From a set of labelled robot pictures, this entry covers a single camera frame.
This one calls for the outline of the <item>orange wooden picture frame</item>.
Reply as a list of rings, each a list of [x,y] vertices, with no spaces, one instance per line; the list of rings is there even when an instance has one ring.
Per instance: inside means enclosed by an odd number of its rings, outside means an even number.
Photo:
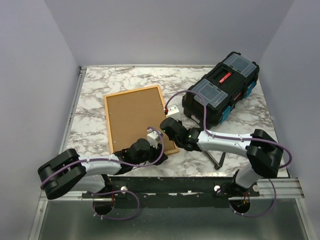
[[[104,108],[110,151],[130,147],[147,137],[147,128],[160,129],[166,118],[165,101],[159,85],[105,95]]]

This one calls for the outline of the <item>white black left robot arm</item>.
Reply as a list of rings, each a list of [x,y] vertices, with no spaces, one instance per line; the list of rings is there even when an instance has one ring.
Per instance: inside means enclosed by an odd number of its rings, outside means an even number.
[[[153,146],[140,138],[129,148],[109,156],[80,156],[74,148],[69,148],[40,166],[37,173],[41,180],[40,188],[49,200],[54,200],[73,191],[84,177],[122,175],[133,168],[160,165],[167,159],[162,144]]]

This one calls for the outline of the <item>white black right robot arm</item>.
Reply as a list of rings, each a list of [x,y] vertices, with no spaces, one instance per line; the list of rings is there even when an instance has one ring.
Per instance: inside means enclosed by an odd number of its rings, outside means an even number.
[[[283,149],[265,131],[254,133],[215,133],[198,127],[185,128],[181,121],[168,117],[160,129],[177,147],[192,152],[218,151],[246,157],[249,163],[237,170],[230,183],[230,191],[241,196],[258,180],[278,176]]]

